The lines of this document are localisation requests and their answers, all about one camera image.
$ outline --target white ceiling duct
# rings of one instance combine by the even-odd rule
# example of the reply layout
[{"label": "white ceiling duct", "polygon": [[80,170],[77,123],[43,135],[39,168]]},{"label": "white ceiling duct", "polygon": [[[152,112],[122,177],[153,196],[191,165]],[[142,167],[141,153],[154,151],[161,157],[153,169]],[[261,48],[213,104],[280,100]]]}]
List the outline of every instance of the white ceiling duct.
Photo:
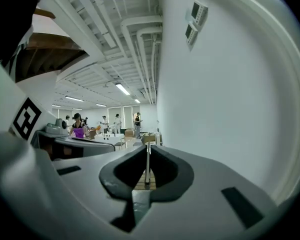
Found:
[{"label": "white ceiling duct", "polygon": [[155,16],[143,16],[143,17],[127,18],[127,19],[125,19],[121,22],[122,34],[123,34],[123,36],[125,38],[125,41],[126,41],[128,47],[129,47],[130,51],[131,51],[131,55],[132,55],[134,64],[135,64],[136,69],[139,73],[140,79],[142,81],[143,87],[145,89],[145,92],[146,92],[146,95],[148,97],[148,100],[149,100],[150,104],[152,102],[150,100],[150,96],[149,96],[149,92],[148,92],[147,87],[146,87],[145,80],[142,76],[142,71],[141,71],[140,65],[138,63],[136,50],[135,50],[134,44],[132,42],[129,30],[128,30],[128,26],[135,25],[135,24],[162,23],[162,21],[163,20],[162,20],[161,16],[155,15]]},{"label": "white ceiling duct", "polygon": [[156,33],[162,33],[162,27],[161,26],[146,27],[146,28],[140,29],[136,32],[136,39],[138,41],[138,45],[139,45],[139,49],[140,49],[142,64],[143,64],[144,71],[145,71],[145,77],[146,77],[146,81],[147,81],[147,84],[148,84],[148,89],[149,89],[149,92],[150,92],[151,101],[153,101],[153,97],[152,97],[152,92],[151,92],[151,84],[150,84],[147,57],[146,57],[146,51],[145,51],[145,42],[142,38],[142,35],[143,34],[156,34]]}]

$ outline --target white shirt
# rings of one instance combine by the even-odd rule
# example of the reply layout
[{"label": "white shirt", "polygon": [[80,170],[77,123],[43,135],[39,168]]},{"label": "white shirt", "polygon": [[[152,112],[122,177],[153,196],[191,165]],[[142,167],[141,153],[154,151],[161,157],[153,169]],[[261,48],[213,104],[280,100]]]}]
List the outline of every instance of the white shirt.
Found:
[{"label": "white shirt", "polygon": [[65,123],[66,123],[66,130],[67,130],[68,133],[69,133],[72,126],[71,126],[71,125],[68,126],[68,125],[69,125],[69,120],[64,120],[64,121],[65,121]]},{"label": "white shirt", "polygon": [[121,126],[121,118],[120,117],[116,117],[114,119],[114,126]]},{"label": "white shirt", "polygon": [[108,120],[107,119],[103,119],[103,123],[102,124],[102,129],[107,129],[108,128]]}]

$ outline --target woman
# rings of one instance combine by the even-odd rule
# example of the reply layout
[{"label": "woman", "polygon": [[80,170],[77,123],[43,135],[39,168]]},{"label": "woman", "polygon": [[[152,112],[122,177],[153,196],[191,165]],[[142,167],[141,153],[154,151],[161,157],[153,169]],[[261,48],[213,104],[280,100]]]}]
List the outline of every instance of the woman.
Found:
[{"label": "woman", "polygon": [[85,124],[80,120],[81,115],[79,113],[75,113],[73,116],[73,119],[75,120],[75,123],[72,125],[72,128],[70,130],[70,135],[74,131],[75,137],[83,139],[84,134],[86,132],[86,126]]},{"label": "woman", "polygon": [[114,133],[119,134],[120,133],[120,127],[121,127],[121,119],[119,117],[119,114],[115,115],[115,120],[114,120]]}]

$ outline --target black hair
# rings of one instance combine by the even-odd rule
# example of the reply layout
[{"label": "black hair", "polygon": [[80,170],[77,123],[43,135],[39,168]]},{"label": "black hair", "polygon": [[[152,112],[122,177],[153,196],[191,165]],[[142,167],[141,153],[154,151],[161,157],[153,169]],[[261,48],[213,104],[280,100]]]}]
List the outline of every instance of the black hair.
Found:
[{"label": "black hair", "polygon": [[79,118],[80,121],[82,120],[81,115],[79,113],[75,113],[74,116],[73,116],[73,119],[77,119],[77,118]]}]

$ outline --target cardboard box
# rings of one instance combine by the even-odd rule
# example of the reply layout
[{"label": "cardboard box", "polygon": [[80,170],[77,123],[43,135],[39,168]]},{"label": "cardboard box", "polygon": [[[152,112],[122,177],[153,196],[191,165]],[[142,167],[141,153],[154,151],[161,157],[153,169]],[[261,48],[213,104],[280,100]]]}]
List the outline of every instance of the cardboard box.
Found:
[{"label": "cardboard box", "polygon": [[156,141],[156,135],[154,134],[145,134],[142,139],[141,139],[142,143],[148,143],[148,142],[155,142]]},{"label": "cardboard box", "polygon": [[124,136],[126,136],[126,137],[134,137],[135,136],[134,135],[134,131],[132,129],[125,130]]}]

